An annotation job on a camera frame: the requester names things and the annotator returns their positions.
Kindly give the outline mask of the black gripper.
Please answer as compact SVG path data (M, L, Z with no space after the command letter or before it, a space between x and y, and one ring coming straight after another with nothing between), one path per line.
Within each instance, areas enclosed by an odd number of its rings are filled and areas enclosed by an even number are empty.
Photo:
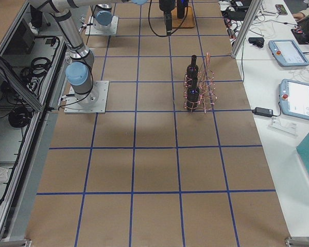
M159 8L164 13L164 23L166 28L166 35L170 36L173 28L173 19L171 11L176 6L175 0L159 0Z

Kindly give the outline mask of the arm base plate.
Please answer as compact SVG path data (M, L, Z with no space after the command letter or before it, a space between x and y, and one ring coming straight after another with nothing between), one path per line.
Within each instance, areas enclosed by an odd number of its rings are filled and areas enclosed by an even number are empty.
M106 112L109 81L95 81L90 94L84 98L81 95L74 95L74 89L70 86L69 93L72 97L67 98L67 106L64 107L65 114L104 114Z
M100 24L87 26L85 30L85 35L89 36L115 36L118 29L118 16L114 16L112 22L108 26L103 26Z

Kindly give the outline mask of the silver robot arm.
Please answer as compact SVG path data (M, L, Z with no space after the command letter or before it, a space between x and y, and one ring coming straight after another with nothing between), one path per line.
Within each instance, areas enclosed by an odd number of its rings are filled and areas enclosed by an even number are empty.
M71 84L76 103L91 103L97 100L97 91L92 76L94 55L85 45L80 32L72 19L71 9L83 6L115 4L118 1L30 1L31 6L43 13L49 13L56 21L67 45L72 63L65 70L66 78Z
M93 26L97 30L105 30L111 26L112 4L98 4L91 6L91 14L93 18Z

